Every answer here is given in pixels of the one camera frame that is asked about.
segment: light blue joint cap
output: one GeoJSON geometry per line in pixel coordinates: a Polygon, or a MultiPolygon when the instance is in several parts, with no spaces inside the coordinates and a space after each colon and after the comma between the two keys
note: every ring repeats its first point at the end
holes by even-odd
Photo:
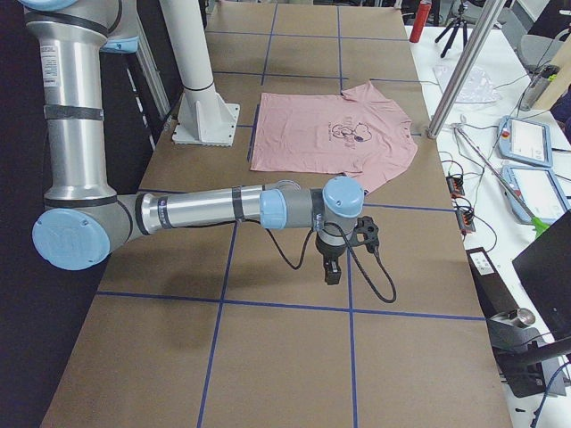
{"type": "Polygon", "coordinates": [[[32,229],[37,252],[66,270],[91,268],[111,250],[105,229],[87,214],[65,208],[46,211],[32,229]]]}
{"type": "Polygon", "coordinates": [[[102,48],[108,54],[134,54],[139,48],[139,36],[109,40],[102,48]]]}
{"type": "Polygon", "coordinates": [[[20,0],[29,9],[43,12],[53,12],[65,9],[76,3],[78,0],[20,0]]]}
{"type": "Polygon", "coordinates": [[[323,200],[337,216],[356,218],[363,210],[365,193],[360,184],[350,177],[335,177],[323,188],[323,200]]]}
{"type": "Polygon", "coordinates": [[[287,222],[284,195],[278,189],[260,193],[260,223],[265,229],[283,229],[287,222]]]}

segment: pink t-shirt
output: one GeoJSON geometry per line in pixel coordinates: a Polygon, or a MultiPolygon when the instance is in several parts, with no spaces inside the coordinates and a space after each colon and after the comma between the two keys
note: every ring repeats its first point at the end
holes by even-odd
{"type": "Polygon", "coordinates": [[[262,94],[251,169],[344,173],[373,192],[416,152],[410,118],[368,82],[342,95],[262,94]]]}

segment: tripod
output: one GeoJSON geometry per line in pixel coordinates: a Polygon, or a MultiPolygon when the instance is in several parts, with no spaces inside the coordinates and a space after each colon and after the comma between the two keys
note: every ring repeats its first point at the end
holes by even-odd
{"type": "Polygon", "coordinates": [[[440,36],[438,36],[434,41],[435,43],[438,43],[444,37],[444,35],[450,31],[450,29],[452,29],[452,34],[450,34],[450,38],[448,39],[448,42],[446,42],[446,46],[444,47],[443,52],[440,54],[441,58],[446,56],[446,53],[452,47],[452,43],[454,43],[454,38],[456,37],[456,33],[458,33],[460,27],[462,27],[462,39],[464,42],[464,47],[466,47],[466,43],[468,42],[468,23],[462,17],[462,15],[468,7],[464,4],[464,1],[465,0],[460,0],[460,4],[458,6],[458,17],[455,18],[454,21],[451,21],[451,23],[446,26],[444,31],[440,33],[440,36]]]}

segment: table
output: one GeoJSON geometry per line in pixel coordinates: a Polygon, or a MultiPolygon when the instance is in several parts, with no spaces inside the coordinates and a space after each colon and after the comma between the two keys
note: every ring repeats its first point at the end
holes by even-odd
{"type": "MultiPolygon", "coordinates": [[[[442,50],[443,42],[437,45],[434,43],[434,40],[440,34],[441,30],[442,29],[425,28],[420,42],[411,45],[411,52],[417,67],[418,78],[425,82],[423,83],[423,94],[429,113],[435,111],[442,95],[439,86],[427,83],[430,81],[435,82],[433,67],[439,64],[453,66],[461,54],[461,40],[459,39],[455,40],[452,49],[448,52],[446,57],[444,59],[440,58],[439,55],[442,50]]],[[[500,30],[492,31],[476,61],[476,66],[484,69],[496,86],[509,83],[516,78],[525,76],[525,70],[500,30]]],[[[466,116],[468,124],[476,127],[485,128],[491,125],[497,125],[500,117],[509,115],[513,111],[519,96],[528,84],[529,78],[523,77],[511,85],[498,88],[502,98],[496,103],[478,105],[457,103],[452,109],[447,123],[460,122],[460,115],[463,114],[466,116]]],[[[569,142],[566,140],[550,113],[542,111],[521,111],[519,116],[521,118],[533,116],[533,120],[548,124],[550,126],[553,147],[569,150],[569,142]]],[[[491,151],[496,139],[495,128],[486,130],[474,128],[465,129],[484,153],[487,154],[491,151]]],[[[458,155],[458,147],[449,128],[443,129],[437,138],[437,143],[439,150],[452,153],[453,159],[462,164],[466,172],[479,172],[478,167],[458,155]]],[[[479,161],[476,155],[470,151],[471,149],[469,148],[463,149],[464,154],[474,161],[479,161]]],[[[441,155],[443,161],[450,159],[450,156],[446,153],[441,153],[441,155]]],[[[571,175],[569,174],[569,171],[571,171],[571,155],[555,152],[553,157],[553,169],[556,173],[569,177],[571,175]]],[[[496,152],[492,154],[491,162],[498,168],[506,163],[505,160],[498,157],[496,152]]],[[[445,164],[444,170],[447,171],[449,166],[449,164],[445,164]]],[[[559,181],[566,194],[570,195],[571,183],[565,180],[559,181]]],[[[464,186],[467,192],[467,198],[473,202],[476,198],[477,178],[468,178],[464,186]]],[[[533,241],[535,233],[531,226],[523,226],[516,222],[497,179],[490,173],[484,175],[484,179],[480,185],[477,196],[476,215],[488,221],[498,235],[498,243],[489,255],[510,292],[520,307],[530,308],[537,314],[533,303],[523,290],[511,264],[511,261],[533,241]]],[[[467,249],[479,246],[485,249],[490,248],[493,243],[492,232],[488,227],[477,221],[476,229],[475,234],[467,236],[464,242],[465,247],[467,249]]],[[[549,331],[541,319],[536,323],[536,327],[540,333],[549,331]]],[[[511,394],[509,388],[506,387],[505,390],[514,426],[517,428],[529,426],[533,418],[531,412],[539,405],[541,396],[517,399],[511,394]],[[527,411],[525,413],[515,412],[515,407],[525,408],[527,411]]],[[[571,420],[571,399],[569,395],[567,395],[565,398],[551,399],[548,402],[548,405],[546,405],[543,411],[539,426],[563,428],[568,426],[569,420],[571,420]]]]}
{"type": "MultiPolygon", "coordinates": [[[[381,228],[398,300],[376,300],[347,259],[343,281],[324,285],[311,247],[292,272],[251,223],[134,241],[112,255],[44,425],[508,427],[437,147],[419,131],[428,116],[400,12],[224,2],[207,41],[217,90],[241,104],[235,142],[175,146],[171,122],[140,191],[321,187],[328,176],[249,170],[261,93],[338,94],[371,79],[413,119],[418,145],[363,213],[381,228]]],[[[306,232],[277,233],[292,259],[306,232]]]]}

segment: white desk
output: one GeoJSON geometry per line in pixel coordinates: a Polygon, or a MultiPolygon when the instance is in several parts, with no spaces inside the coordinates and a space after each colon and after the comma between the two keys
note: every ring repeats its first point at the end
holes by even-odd
{"type": "MultiPolygon", "coordinates": [[[[442,30],[442,28],[434,27],[425,28],[420,42],[410,44],[418,78],[421,81],[436,82],[433,67],[435,65],[449,65],[453,67],[461,55],[461,35],[457,35],[454,45],[446,54],[446,57],[444,59],[440,58],[440,52],[443,50],[448,35],[441,40],[439,44],[436,44],[434,40],[442,30]]],[[[493,30],[488,37],[484,49],[476,61],[476,66],[484,69],[488,73],[494,86],[509,83],[525,75],[524,68],[519,63],[508,41],[499,30],[493,30]]],[[[514,107],[517,105],[519,96],[528,84],[529,78],[524,77],[512,85],[498,88],[502,98],[494,103],[456,103],[446,123],[460,122],[460,115],[464,114],[470,125],[481,128],[497,125],[500,117],[515,114],[514,107]]],[[[430,83],[423,83],[423,94],[428,113],[434,114],[436,106],[442,97],[440,87],[430,83]]],[[[521,111],[519,117],[525,118],[539,112],[540,111],[521,111]]],[[[553,147],[569,150],[569,143],[549,112],[534,116],[533,120],[550,126],[553,147]]],[[[465,130],[484,153],[490,153],[496,140],[496,128],[486,130],[465,128],[465,130]]],[[[449,128],[443,129],[437,138],[437,143],[440,151],[451,153],[453,159],[462,165],[465,173],[481,171],[477,165],[459,155],[458,147],[449,128]]],[[[472,149],[463,144],[460,144],[460,148],[463,154],[480,164],[482,163],[472,152],[472,149]]],[[[441,157],[443,160],[450,159],[450,156],[445,153],[442,153],[441,157]]],[[[553,157],[553,169],[555,172],[562,176],[570,177],[571,154],[555,152],[553,157]]],[[[506,160],[499,158],[496,152],[492,154],[490,161],[492,165],[497,168],[507,163],[506,160]]],[[[449,166],[449,162],[443,164],[444,170],[448,171],[449,166]]],[[[458,167],[452,167],[452,172],[459,172],[458,167]]],[[[559,180],[559,182],[566,192],[566,195],[570,195],[571,183],[565,180],[559,180]]],[[[466,196],[473,204],[476,199],[477,183],[477,176],[465,177],[464,189],[466,196]]],[[[531,226],[518,224],[508,204],[507,198],[503,194],[500,183],[490,172],[486,171],[484,174],[477,195],[476,215],[487,221],[498,235],[498,243],[495,249],[489,253],[490,258],[500,272],[501,277],[510,289],[518,305],[522,308],[530,308],[537,315],[537,310],[527,297],[511,264],[511,261],[534,239],[535,232],[531,226]]],[[[492,231],[486,225],[476,220],[476,233],[468,235],[464,244],[467,249],[479,246],[489,249],[493,244],[492,231]]],[[[540,333],[548,331],[541,319],[538,319],[535,327],[538,328],[540,333]]],[[[544,337],[547,342],[550,342],[550,336],[544,337]]],[[[536,395],[525,399],[517,399],[513,396],[508,386],[504,388],[514,428],[528,427],[534,417],[533,412],[539,406],[542,396],[536,395]],[[526,412],[516,412],[516,407],[525,409],[526,412]]],[[[543,408],[538,428],[568,428],[571,424],[570,421],[571,389],[567,388],[567,396],[565,398],[558,397],[548,399],[543,408]]]]}

